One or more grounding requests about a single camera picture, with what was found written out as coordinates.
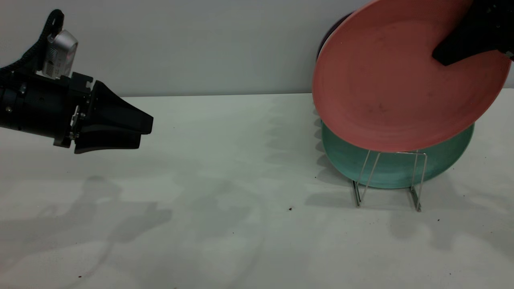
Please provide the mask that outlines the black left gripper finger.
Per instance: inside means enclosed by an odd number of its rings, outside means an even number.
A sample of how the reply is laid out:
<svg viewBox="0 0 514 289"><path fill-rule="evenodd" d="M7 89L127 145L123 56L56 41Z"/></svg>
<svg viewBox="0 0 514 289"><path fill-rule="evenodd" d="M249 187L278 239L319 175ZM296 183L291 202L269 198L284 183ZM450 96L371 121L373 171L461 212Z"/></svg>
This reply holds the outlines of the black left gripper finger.
<svg viewBox="0 0 514 289"><path fill-rule="evenodd" d="M103 130L81 134L75 140L75 154L99 150L138 149L141 134Z"/></svg>
<svg viewBox="0 0 514 289"><path fill-rule="evenodd" d="M117 96L103 82L92 88L90 106L85 113L85 132L116 131L150 134L153 117Z"/></svg>

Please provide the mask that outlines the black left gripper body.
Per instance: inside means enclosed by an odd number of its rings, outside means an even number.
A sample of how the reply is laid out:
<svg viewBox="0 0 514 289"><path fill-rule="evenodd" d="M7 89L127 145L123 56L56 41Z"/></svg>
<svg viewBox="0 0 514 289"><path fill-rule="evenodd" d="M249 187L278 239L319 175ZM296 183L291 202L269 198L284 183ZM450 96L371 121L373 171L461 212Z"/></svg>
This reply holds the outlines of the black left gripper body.
<svg viewBox="0 0 514 289"><path fill-rule="evenodd" d="M79 137L80 118L90 104L93 77L73 72L71 77L49 79L18 73L22 97L18 128L53 139L54 146L70 148Z"/></svg>

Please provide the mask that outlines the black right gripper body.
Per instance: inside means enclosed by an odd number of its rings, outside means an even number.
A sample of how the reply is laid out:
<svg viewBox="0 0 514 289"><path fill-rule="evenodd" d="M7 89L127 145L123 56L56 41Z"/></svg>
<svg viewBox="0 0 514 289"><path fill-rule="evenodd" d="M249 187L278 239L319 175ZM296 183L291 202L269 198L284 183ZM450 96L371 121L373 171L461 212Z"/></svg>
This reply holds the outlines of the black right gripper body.
<svg viewBox="0 0 514 289"><path fill-rule="evenodd" d="M510 60L514 59L514 2L512 0L494 1L494 20L496 22L496 35L498 51L501 51Z"/></svg>

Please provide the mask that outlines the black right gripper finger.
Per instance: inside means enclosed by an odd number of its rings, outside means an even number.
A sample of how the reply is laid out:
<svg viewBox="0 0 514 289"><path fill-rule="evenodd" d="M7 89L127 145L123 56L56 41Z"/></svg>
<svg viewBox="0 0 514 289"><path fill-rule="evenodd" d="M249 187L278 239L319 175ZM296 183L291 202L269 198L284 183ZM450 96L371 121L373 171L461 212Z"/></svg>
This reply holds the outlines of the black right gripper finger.
<svg viewBox="0 0 514 289"><path fill-rule="evenodd" d="M432 51L432 57L449 66L488 51L507 55L506 0L473 0L453 31Z"/></svg>

